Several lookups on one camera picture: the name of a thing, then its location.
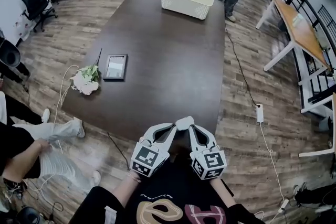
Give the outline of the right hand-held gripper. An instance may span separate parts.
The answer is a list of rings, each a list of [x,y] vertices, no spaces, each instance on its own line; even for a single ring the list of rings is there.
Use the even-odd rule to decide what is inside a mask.
[[[188,128],[192,152],[192,169],[201,180],[220,177],[227,167],[224,151],[199,151],[199,146],[212,148],[217,146],[215,136],[207,129],[199,125],[191,125]]]

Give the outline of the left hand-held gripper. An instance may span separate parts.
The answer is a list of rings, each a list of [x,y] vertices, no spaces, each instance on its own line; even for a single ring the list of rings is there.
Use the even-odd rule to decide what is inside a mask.
[[[145,177],[151,177],[170,156],[169,149],[176,135],[173,123],[151,126],[133,151],[130,168]]]

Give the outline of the small white case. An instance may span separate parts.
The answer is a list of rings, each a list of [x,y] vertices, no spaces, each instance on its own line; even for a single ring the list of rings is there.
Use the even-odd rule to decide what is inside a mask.
[[[178,120],[178,121],[176,121],[175,126],[176,126],[176,128],[177,128],[178,131],[188,130],[188,128],[189,128],[189,126],[181,124],[181,119]]]

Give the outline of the person's right forearm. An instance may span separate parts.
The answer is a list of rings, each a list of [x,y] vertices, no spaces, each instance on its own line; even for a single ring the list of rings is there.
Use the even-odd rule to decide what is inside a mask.
[[[226,205],[226,207],[231,207],[236,204],[234,198],[229,193],[223,182],[220,178],[214,178],[209,181],[210,185],[213,187],[213,189],[216,191],[216,193],[219,195],[223,203]]]

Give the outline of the person's left forearm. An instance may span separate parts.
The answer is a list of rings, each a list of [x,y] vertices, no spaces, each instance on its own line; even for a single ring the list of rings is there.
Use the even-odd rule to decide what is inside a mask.
[[[139,175],[131,170],[122,182],[112,191],[112,194],[124,208],[140,182]]]

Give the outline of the person's black printed shirt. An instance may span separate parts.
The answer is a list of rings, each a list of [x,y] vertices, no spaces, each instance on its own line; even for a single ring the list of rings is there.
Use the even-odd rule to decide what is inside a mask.
[[[190,166],[166,162],[151,177],[138,175],[125,208],[112,191],[94,187],[69,224],[265,224],[242,204],[226,207]]]

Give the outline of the white power strip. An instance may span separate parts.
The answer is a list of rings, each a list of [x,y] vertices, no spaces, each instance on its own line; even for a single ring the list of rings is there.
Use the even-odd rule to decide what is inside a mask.
[[[264,111],[262,104],[256,105],[256,119],[258,123],[262,123],[264,121]]]

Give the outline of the white artificial flower bouquet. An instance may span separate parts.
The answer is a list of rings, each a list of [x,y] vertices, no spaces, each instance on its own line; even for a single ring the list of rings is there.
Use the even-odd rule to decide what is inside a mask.
[[[76,74],[70,78],[72,81],[71,88],[77,90],[84,95],[91,95],[99,87],[99,67],[102,49],[94,64],[78,69]]]

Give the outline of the small white power adapter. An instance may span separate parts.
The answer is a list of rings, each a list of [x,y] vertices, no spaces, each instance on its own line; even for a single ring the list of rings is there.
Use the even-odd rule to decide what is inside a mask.
[[[281,206],[280,206],[280,208],[279,208],[279,210],[278,210],[279,213],[282,213],[282,212],[285,210],[285,208],[286,208],[288,202],[289,202],[288,199],[284,199],[284,200],[283,200],[283,202],[282,202],[282,204],[281,204]]]

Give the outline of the white metal rack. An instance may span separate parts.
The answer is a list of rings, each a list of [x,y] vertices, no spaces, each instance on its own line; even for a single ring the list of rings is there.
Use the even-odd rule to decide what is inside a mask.
[[[299,82],[302,87],[303,105],[301,113],[311,113],[322,117],[320,127],[331,132],[327,149],[299,153],[299,157],[336,155],[336,78],[328,77],[324,70],[318,70]]]

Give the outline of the wooden desk with white legs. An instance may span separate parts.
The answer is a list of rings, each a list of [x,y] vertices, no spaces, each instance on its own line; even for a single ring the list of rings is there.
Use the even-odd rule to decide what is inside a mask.
[[[287,32],[290,36],[288,45],[279,52],[270,62],[264,66],[264,71],[268,71],[277,62],[279,62],[289,51],[294,48],[300,48],[309,54],[313,59],[323,66],[323,70],[331,70],[327,64],[319,42],[315,36],[313,27],[302,17],[293,7],[287,5],[281,0],[272,0],[266,11],[263,13],[261,19],[256,25],[259,29],[266,19],[271,15],[273,8],[276,8],[280,14],[281,19],[285,23]]]

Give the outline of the black round backpack pod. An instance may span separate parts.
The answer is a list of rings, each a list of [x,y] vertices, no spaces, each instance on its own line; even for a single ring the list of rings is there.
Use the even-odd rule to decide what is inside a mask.
[[[3,37],[0,37],[0,62],[17,67],[20,64],[20,52],[18,48]]]

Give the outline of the white plastic bag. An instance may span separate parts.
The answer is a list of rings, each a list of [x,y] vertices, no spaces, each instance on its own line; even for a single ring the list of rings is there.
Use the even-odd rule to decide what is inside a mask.
[[[26,40],[29,37],[32,28],[33,23],[28,20],[25,15],[20,14],[14,25],[16,36],[22,40]]]

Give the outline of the black picture frame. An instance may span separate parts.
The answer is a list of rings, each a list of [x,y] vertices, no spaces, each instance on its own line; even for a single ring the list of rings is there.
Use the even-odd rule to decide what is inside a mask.
[[[124,81],[127,67],[127,54],[115,54],[107,56],[107,63],[104,70],[104,81]]]

